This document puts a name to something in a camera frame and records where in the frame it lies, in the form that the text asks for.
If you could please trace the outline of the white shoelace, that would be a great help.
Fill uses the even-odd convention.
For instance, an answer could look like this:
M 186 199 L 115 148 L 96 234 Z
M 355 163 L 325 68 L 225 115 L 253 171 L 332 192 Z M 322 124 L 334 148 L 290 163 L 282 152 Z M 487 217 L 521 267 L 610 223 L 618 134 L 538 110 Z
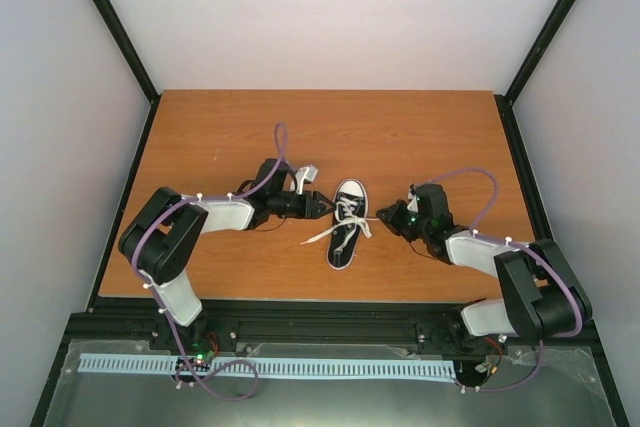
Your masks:
M 302 245 L 317 242 L 329 234 L 336 235 L 339 229 L 344 230 L 344 238 L 338 246 L 335 247 L 335 250 L 343 250 L 347 244 L 355 238 L 356 231 L 362 232 L 366 238 L 371 238 L 372 232 L 369 222 L 373 221 L 373 218 L 368 218 L 366 214 L 360 215 L 358 211 L 361 207 L 364 207 L 364 204 L 361 204 L 356 200 L 348 199 L 346 197 L 340 198 L 336 204 L 336 210 L 334 212 L 334 219 L 337 223 L 331 228 L 310 237 L 306 241 L 303 241 Z

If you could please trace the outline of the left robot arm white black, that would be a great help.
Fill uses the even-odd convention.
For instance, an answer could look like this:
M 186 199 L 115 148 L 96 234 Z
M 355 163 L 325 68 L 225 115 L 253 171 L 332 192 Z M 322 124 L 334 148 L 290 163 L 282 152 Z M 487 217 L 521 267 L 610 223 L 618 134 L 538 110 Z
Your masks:
M 266 159 L 256 177 L 224 196 L 181 195 L 157 189 L 121 234 L 118 251 L 158 301 L 159 312 L 175 323 L 172 335 L 186 349 L 201 347 L 208 325 L 198 318 L 203 307 L 187 274 L 199 238 L 221 231 L 251 231 L 270 217 L 320 219 L 335 203 L 305 188 L 317 175 L 313 165 L 293 169 L 286 161 Z

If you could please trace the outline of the black white sneaker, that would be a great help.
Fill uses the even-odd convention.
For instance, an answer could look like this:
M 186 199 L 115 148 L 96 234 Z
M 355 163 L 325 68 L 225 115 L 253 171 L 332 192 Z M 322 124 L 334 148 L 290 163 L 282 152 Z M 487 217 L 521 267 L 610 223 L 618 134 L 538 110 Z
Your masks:
M 327 261 L 332 269 L 343 270 L 355 256 L 360 235 L 369 231 L 368 197 L 364 185 L 356 179 L 342 181 L 335 193 L 334 204 Z

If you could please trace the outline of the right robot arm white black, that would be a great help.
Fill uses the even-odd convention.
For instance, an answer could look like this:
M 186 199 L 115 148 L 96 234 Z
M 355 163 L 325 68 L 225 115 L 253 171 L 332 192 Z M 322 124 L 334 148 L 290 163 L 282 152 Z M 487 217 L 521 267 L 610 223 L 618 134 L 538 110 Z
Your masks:
M 462 329 L 461 339 L 504 335 L 537 343 L 576 336 L 592 319 L 591 301 L 554 241 L 516 242 L 460 225 L 439 184 L 412 186 L 407 200 L 378 210 L 376 217 L 405 241 L 422 242 L 431 257 L 498 280 L 500 299 L 459 309 L 453 324 Z

